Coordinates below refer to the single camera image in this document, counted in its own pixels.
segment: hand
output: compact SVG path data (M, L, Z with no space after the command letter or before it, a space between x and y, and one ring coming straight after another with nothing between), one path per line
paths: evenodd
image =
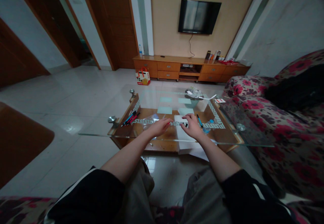
M193 137L197 141L204 136L204 133L201 130L198 120L194 114L187 114L182 118L188 120L188 128L186 128L184 124L180 124L181 128L187 133L187 135Z
M170 126L170 122L173 122L173 120L170 118L160 119L154 124L152 124L151 127L149 127L148 130L146 130L146 132L150 134L152 138L160 136L166 132L166 130Z

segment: drawer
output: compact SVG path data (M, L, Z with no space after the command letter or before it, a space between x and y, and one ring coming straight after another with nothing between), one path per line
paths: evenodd
M158 62L158 70L162 71L180 71L181 64L178 63L167 63L167 62Z
M245 75L249 68L227 66L223 75Z
M179 72L158 70L159 79L179 79Z
M134 60L134 66L135 69L141 69L145 67L150 73L151 78L158 77L158 67L157 67L157 62L155 61Z
M231 75L222 75L219 79L220 83L226 83L229 79L231 79L233 76Z
M203 74L219 74L219 75L221 75L224 72L225 68L226 68L226 66L204 65L202 67L201 72Z
M218 82L221 75L217 74L200 74L198 81Z

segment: television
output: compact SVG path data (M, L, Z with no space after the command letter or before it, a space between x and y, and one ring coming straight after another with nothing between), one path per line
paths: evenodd
M181 0L178 32L212 34L221 4Z

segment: white tile floor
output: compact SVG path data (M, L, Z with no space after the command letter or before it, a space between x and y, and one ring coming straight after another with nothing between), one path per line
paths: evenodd
M100 167L118 148L110 138L78 133L87 129L106 135L111 127L107 117L123 115L129 105L130 89L140 92L152 87L194 85L202 91L223 90L220 85L175 81L151 81L150 86L140 86L134 75L134 70L99 71L80 66L2 88L0 101L53 130L55 138L0 190L0 196L59 197L92 165ZM190 175L206 165L189 155L143 156L155 180L150 200L161 206L174 205L183 197Z

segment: tv stand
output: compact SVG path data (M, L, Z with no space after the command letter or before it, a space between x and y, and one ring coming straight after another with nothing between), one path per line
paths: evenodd
M133 58L135 70L138 72L145 67L151 78L174 79L226 83L231 77L245 75L250 67L237 64L235 66L224 65L217 60L186 57L161 57L136 56ZM183 67L183 64L193 65L192 68Z

